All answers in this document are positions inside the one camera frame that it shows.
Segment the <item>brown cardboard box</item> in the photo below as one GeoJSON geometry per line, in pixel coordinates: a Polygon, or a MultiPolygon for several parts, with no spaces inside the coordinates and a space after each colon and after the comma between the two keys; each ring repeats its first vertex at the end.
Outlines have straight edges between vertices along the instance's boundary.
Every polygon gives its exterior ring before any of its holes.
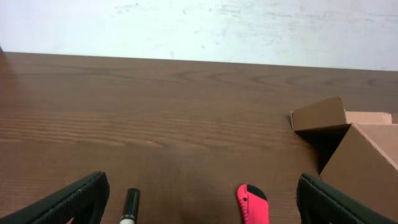
{"type": "Polygon", "coordinates": [[[348,111],[336,96],[290,115],[294,132],[318,150],[324,182],[397,220],[397,114],[348,111]]]}

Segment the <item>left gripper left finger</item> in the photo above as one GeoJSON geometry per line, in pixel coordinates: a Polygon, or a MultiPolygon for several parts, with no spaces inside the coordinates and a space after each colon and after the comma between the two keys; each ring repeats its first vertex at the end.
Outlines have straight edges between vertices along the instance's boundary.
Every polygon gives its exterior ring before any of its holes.
{"type": "Polygon", "coordinates": [[[106,174],[94,172],[36,203],[2,217],[1,223],[100,223],[109,193],[106,174]]]}

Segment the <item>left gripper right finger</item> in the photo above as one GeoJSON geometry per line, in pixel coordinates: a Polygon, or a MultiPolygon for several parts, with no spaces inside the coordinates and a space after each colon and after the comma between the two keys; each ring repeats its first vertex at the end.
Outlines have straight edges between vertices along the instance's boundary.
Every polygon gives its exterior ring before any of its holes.
{"type": "Polygon", "coordinates": [[[308,173],[298,180],[296,199],[302,224],[397,224],[308,173]]]}

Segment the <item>black marker pen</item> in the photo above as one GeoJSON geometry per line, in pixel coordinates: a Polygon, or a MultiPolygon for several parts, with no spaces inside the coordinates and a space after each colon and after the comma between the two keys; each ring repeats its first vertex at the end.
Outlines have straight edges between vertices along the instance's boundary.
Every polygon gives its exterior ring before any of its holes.
{"type": "Polygon", "coordinates": [[[139,189],[130,188],[127,190],[124,201],[123,211],[119,224],[136,224],[139,211],[141,191],[139,189]]]}

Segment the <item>red utility knife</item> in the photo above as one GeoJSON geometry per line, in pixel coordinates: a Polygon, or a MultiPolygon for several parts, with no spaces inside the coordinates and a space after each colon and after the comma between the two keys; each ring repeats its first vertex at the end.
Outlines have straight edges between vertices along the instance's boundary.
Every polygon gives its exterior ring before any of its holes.
{"type": "Polygon", "coordinates": [[[269,224],[269,203],[262,190],[242,184],[236,196],[244,224],[269,224]]]}

